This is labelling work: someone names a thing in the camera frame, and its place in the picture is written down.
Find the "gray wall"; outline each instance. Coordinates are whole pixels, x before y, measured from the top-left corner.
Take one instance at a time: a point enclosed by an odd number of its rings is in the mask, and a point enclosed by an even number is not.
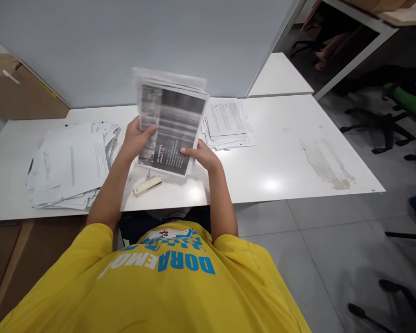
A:
[[[132,67],[244,97],[299,0],[0,0],[0,42],[73,108],[136,103]]]

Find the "paper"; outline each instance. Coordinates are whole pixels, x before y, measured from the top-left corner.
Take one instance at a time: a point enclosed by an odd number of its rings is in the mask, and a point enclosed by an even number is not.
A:
[[[71,124],[46,133],[33,152],[27,188],[35,208],[84,210],[109,173],[120,128],[100,122]]]
[[[191,82],[204,79],[173,73],[142,70],[136,77],[141,131],[156,125],[157,130],[143,151],[138,164],[173,175],[185,176],[190,157],[180,148],[196,148],[198,130],[208,94]]]
[[[210,98],[200,131],[205,143],[216,150],[255,145],[240,99]]]
[[[235,101],[210,103],[206,115],[211,137],[246,134]]]

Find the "white table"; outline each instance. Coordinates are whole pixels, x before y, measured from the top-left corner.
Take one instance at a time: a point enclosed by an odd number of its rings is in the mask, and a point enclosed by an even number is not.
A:
[[[256,146],[216,152],[233,203],[384,191],[311,95],[246,99],[244,106]],[[31,152],[46,131],[67,123],[120,124],[121,143],[126,124],[136,115],[137,106],[119,106],[71,110],[65,119],[8,121],[0,133],[0,220],[87,214],[31,207],[25,187]],[[132,189],[146,173],[132,167],[122,210],[208,204],[208,175],[199,163],[186,179],[161,175],[161,186],[135,198]],[[335,175],[347,179],[348,186]]]
[[[314,90],[283,53],[272,53],[248,97],[312,94]]]

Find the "doraemon t-shirt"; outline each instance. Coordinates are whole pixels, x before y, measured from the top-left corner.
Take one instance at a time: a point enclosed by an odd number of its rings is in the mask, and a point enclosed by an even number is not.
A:
[[[194,222],[112,251],[104,224],[70,248],[0,332],[310,332],[268,252]]]

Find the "white table frame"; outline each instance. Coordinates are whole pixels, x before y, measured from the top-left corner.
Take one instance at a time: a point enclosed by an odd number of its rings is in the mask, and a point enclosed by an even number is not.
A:
[[[347,14],[348,16],[359,21],[368,28],[379,33],[364,50],[362,50],[352,61],[350,61],[344,68],[341,69],[325,86],[313,95],[316,100],[322,98],[328,91],[330,91],[340,80],[347,76],[353,69],[360,65],[370,54],[372,54],[379,46],[381,46],[387,39],[393,36],[399,28],[390,26],[384,23],[381,19],[375,16],[364,13],[363,11],[346,4],[340,0],[322,0],[323,2],[335,7],[337,10]]]

